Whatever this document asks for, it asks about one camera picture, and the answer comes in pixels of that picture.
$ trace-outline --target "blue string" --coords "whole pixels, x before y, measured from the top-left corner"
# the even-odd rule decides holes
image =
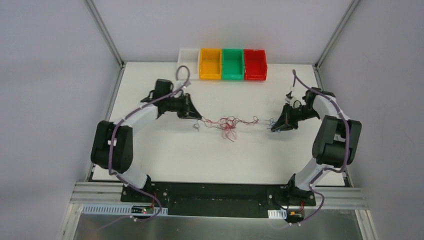
[[[276,123],[277,123],[277,122],[276,122],[276,121],[274,121],[274,118],[271,118],[271,119],[269,120],[269,127],[267,127],[267,129],[271,129],[272,127],[274,127],[274,125],[275,125]]]

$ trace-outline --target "plastic bin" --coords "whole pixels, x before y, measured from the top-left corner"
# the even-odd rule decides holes
[[[200,79],[220,80],[223,71],[222,49],[202,48],[200,50]]]
[[[245,58],[243,49],[222,50],[222,79],[243,80],[245,77]]]
[[[264,81],[267,79],[267,58],[265,50],[244,50],[244,79]]]
[[[178,61],[176,67],[185,65],[190,70],[190,79],[199,79],[199,48],[180,48],[178,53]],[[183,68],[178,75],[179,78],[185,80],[187,71]]]

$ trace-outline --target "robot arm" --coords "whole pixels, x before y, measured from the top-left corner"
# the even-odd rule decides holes
[[[277,201],[281,205],[298,206],[301,201],[304,201],[305,205],[314,206],[315,197],[311,188],[329,172],[328,169],[341,168],[344,163],[346,127],[336,107],[330,102],[330,100],[336,102],[336,97],[333,93],[319,88],[313,87],[312,90],[307,90],[302,98],[305,105],[296,105],[299,101],[293,101],[291,93],[287,94],[288,103],[284,105],[279,119],[271,128],[273,132],[288,131],[297,129],[299,121],[315,117],[322,120],[312,145],[311,160],[300,172],[293,174],[281,195],[277,196]],[[350,133],[347,159],[347,165],[349,165],[355,157],[362,125],[359,121],[349,119],[344,113],[342,114],[347,120]]]
[[[170,80],[156,80],[154,90],[140,101],[140,105],[168,95],[173,88],[174,85]],[[146,183],[150,182],[150,177],[133,164],[133,137],[148,123],[156,120],[165,112],[176,112],[180,119],[202,119],[192,103],[190,94],[184,94],[181,90],[178,97],[164,98],[134,114],[130,112],[125,115],[131,114],[131,117],[118,127],[113,142],[111,142],[113,130],[122,118],[115,122],[99,122],[91,150],[91,161],[103,169],[108,169],[110,145],[113,144],[112,170],[137,188],[143,189]]]

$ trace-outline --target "wire bundle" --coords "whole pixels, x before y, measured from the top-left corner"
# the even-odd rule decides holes
[[[237,133],[235,129],[238,123],[253,126],[259,122],[259,118],[257,116],[253,116],[253,121],[245,121],[234,116],[229,116],[220,118],[218,121],[212,121],[202,116],[201,120],[198,120],[195,124],[193,124],[193,128],[197,129],[197,131],[199,131],[200,128],[199,121],[201,121],[207,128],[216,128],[222,130],[222,138],[234,142],[237,139]]]

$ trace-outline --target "yellow bin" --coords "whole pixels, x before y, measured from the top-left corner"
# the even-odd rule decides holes
[[[223,50],[202,48],[200,50],[199,78],[220,80],[223,74]]]

